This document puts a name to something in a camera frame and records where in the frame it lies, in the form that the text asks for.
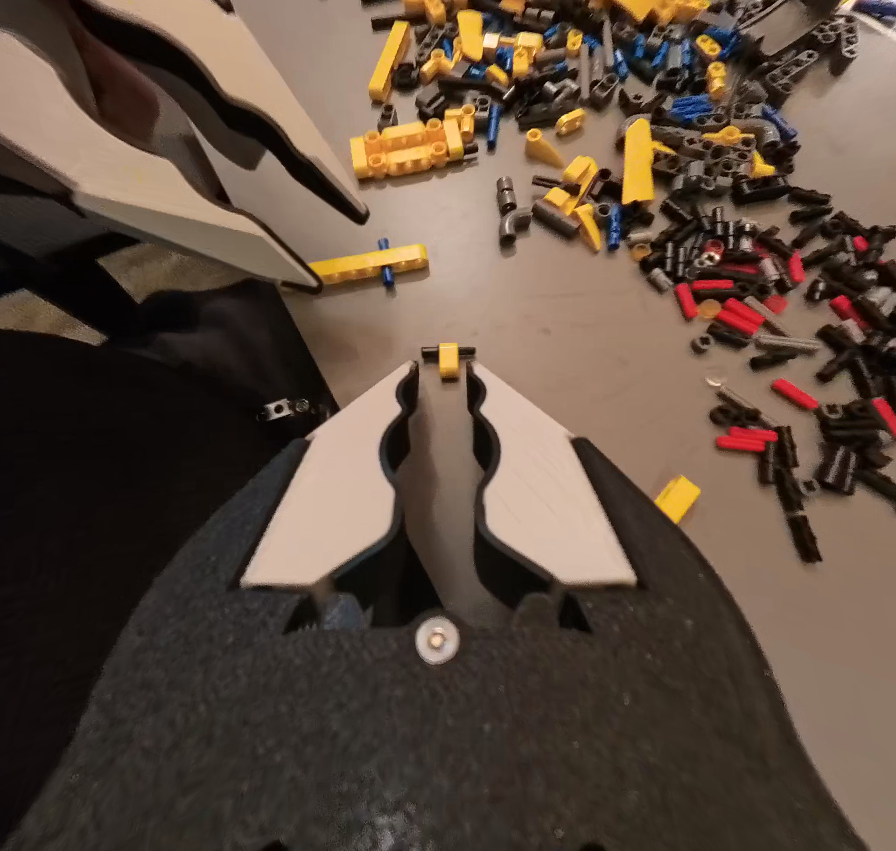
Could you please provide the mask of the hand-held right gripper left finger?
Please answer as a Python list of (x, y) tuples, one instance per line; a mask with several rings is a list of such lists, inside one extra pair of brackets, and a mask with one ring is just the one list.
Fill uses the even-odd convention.
[(240, 588), (330, 590), (363, 609), (391, 595), (409, 554), (398, 471), (419, 390), (407, 361), (308, 434)]

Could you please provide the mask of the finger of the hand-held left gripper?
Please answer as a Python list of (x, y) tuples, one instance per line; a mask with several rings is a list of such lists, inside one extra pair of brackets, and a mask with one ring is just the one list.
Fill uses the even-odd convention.
[(369, 209), (292, 89), (234, 10), (213, 0), (70, 0), (85, 28), (145, 69), (203, 142), (244, 171), (267, 157), (358, 225)]
[(321, 278), (256, 219), (208, 198), (169, 160), (101, 127), (57, 70), (10, 30), (1, 35), (2, 144), (63, 187), (73, 206), (130, 237), (224, 263), (305, 293)]

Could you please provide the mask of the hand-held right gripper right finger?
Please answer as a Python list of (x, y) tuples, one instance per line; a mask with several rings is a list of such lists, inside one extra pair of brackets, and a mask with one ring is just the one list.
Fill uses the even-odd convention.
[(588, 466), (596, 449), (482, 364), (466, 367), (476, 576), (506, 607), (531, 594), (633, 588), (636, 572)]

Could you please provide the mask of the yellow holed beam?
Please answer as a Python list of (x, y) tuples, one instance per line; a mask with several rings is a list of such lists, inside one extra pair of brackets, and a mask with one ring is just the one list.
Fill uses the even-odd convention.
[(684, 475), (670, 480), (654, 502), (669, 521), (680, 524), (700, 498), (701, 490)]
[(377, 247), (369, 252), (316, 261), (309, 263), (309, 268), (324, 285), (335, 286), (366, 279), (382, 280), (380, 270), (386, 263), (392, 265), (395, 279), (400, 273), (427, 269), (429, 257), (424, 245), (406, 244), (390, 246), (384, 252)]

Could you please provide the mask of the yellow brick assembly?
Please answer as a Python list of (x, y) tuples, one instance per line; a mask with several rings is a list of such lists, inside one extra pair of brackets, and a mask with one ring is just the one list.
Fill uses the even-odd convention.
[(433, 118), (355, 136), (350, 139), (350, 159), (358, 180), (384, 180), (460, 162), (470, 143), (456, 119)]

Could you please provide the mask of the person's black sweater torso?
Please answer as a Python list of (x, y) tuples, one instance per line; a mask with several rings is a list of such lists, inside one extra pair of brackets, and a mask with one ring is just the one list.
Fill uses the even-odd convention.
[[(280, 292), (165, 291), (92, 345), (2, 330), (1, 835), (34, 803), (153, 580), (338, 409)], [(308, 419), (258, 421), (307, 398)]]

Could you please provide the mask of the pile of black red pins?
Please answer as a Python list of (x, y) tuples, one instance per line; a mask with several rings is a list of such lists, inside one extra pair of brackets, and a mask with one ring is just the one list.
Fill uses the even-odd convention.
[(818, 454), (802, 476), (794, 428), (724, 379), (708, 380), (716, 449), (756, 462), (776, 495), (799, 560), (823, 554), (807, 512), (815, 495), (867, 487), (894, 506), (894, 225), (866, 226), (832, 196), (772, 175), (742, 179), (733, 204), (791, 206), (781, 227), (700, 207), (684, 193), (658, 208), (666, 225), (632, 252), (644, 279), (672, 295), (684, 321), (703, 324), (693, 355), (745, 355), (770, 378), (770, 393), (813, 418)]

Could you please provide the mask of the long yellow fairing panel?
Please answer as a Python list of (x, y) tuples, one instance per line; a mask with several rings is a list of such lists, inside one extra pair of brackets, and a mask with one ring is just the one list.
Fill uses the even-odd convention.
[(636, 118), (623, 137), (621, 205), (654, 200), (653, 159), (651, 123), (647, 118)]

